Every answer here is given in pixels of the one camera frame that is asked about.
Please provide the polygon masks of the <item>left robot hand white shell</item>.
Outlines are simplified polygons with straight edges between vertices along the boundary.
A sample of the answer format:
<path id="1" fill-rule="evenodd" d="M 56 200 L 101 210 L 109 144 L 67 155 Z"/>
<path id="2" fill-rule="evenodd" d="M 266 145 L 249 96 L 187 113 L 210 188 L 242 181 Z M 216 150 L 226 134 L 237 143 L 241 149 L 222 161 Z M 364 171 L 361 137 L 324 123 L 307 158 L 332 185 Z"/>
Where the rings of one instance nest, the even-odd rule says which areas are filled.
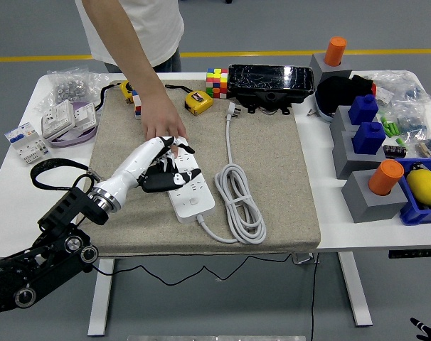
<path id="1" fill-rule="evenodd" d="M 179 171 L 171 152 L 172 146 L 195 153 L 183 138 L 155 137 L 134 149 L 109 179 L 94 186 L 90 197 L 111 213 L 122 209 L 128 191 L 133 188 L 141 187 L 146 193 L 182 188 L 201 174 L 201 169 Z"/>

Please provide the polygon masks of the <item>person's right hand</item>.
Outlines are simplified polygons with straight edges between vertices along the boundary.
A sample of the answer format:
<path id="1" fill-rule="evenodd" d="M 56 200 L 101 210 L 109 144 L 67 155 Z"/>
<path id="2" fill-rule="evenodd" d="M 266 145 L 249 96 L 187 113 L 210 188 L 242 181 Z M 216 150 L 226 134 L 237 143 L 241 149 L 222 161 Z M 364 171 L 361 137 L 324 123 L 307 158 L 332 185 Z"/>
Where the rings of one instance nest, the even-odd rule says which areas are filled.
<path id="1" fill-rule="evenodd" d="M 140 100 L 141 122 L 146 141 L 158 136 L 187 138 L 181 117 L 165 92 L 144 93 Z"/>

